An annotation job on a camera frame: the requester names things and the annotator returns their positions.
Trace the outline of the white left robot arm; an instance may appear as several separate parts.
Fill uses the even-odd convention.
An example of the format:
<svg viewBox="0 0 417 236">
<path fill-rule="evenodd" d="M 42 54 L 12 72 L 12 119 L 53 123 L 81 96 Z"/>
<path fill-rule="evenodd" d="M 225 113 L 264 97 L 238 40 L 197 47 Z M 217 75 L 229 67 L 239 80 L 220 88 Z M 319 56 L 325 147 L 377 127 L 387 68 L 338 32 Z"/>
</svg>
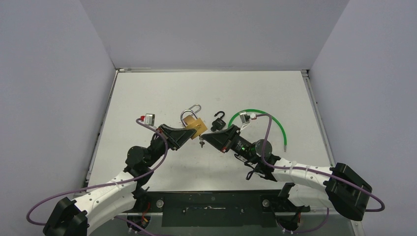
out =
<svg viewBox="0 0 417 236">
<path fill-rule="evenodd" d="M 73 200 L 57 202 L 43 228 L 46 236 L 89 236 L 99 226 L 128 210 L 142 211 L 147 205 L 142 188 L 152 176 L 151 167 L 168 150 L 178 150 L 197 133 L 196 129 L 171 128 L 165 124 L 154 130 L 148 147 L 128 150 L 125 168 L 112 180 Z"/>
</svg>

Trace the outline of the small silver key bunch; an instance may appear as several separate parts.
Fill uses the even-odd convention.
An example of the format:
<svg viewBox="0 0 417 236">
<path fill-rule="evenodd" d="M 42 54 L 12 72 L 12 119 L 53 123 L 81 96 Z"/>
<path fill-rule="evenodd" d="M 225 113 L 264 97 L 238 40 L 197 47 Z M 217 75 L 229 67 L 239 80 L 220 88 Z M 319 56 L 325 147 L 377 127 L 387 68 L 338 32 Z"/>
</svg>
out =
<svg viewBox="0 0 417 236">
<path fill-rule="evenodd" d="M 205 145 L 205 141 L 204 141 L 204 139 L 203 139 L 203 137 L 201 135 L 199 136 L 199 144 L 200 144 L 200 147 L 201 148 L 203 148 L 204 145 Z"/>
</svg>

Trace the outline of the long shackle brass padlock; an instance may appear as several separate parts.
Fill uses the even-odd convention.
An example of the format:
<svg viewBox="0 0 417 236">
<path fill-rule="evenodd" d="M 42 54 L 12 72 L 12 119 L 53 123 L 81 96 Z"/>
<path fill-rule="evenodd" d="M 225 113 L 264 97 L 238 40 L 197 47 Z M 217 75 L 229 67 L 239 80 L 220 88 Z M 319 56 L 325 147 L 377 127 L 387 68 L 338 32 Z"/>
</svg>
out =
<svg viewBox="0 0 417 236">
<path fill-rule="evenodd" d="M 198 113 L 202 109 L 202 106 L 200 104 L 194 104 L 189 109 L 195 113 Z"/>
</svg>

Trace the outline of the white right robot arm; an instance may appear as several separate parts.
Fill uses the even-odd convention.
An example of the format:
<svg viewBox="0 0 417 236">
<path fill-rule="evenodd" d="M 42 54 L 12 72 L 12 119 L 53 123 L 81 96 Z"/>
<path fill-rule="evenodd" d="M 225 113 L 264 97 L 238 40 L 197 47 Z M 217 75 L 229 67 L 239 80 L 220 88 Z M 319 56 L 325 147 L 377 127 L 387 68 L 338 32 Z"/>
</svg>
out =
<svg viewBox="0 0 417 236">
<path fill-rule="evenodd" d="M 319 167 L 286 160 L 272 153 L 268 140 L 251 143 L 241 136 L 235 125 L 204 134 L 202 139 L 222 153 L 233 151 L 238 159 L 252 168 L 248 178 L 257 174 L 266 180 L 294 184 L 289 192 L 278 197 L 279 207 L 285 211 L 295 206 L 326 207 L 355 221 L 361 221 L 366 213 L 372 187 L 344 163 Z"/>
</svg>

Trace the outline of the black combination padlock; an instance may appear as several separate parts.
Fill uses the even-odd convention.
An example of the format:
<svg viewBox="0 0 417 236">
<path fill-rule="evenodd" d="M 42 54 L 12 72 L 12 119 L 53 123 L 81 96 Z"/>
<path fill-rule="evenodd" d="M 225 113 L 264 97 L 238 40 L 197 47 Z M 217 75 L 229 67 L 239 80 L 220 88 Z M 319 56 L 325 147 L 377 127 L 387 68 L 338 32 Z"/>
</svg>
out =
<svg viewBox="0 0 417 236">
<path fill-rule="evenodd" d="M 226 122 L 223 120 L 224 116 L 225 116 L 224 111 L 219 111 L 214 115 L 215 120 L 211 123 L 211 128 L 210 128 L 212 132 L 220 131 L 226 126 Z"/>
</svg>

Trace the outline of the short brass padlock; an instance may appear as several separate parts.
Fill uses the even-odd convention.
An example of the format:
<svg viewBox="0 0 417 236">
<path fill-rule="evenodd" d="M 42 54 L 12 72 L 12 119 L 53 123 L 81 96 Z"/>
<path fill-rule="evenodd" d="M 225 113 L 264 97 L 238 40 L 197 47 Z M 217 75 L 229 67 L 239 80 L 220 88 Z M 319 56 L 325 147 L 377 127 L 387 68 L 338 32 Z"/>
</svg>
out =
<svg viewBox="0 0 417 236">
<path fill-rule="evenodd" d="M 196 133 L 191 137 L 192 140 L 201 136 L 208 129 L 203 120 L 199 118 L 191 109 L 182 111 L 180 114 L 180 120 L 185 129 L 193 129 L 196 131 Z"/>
</svg>

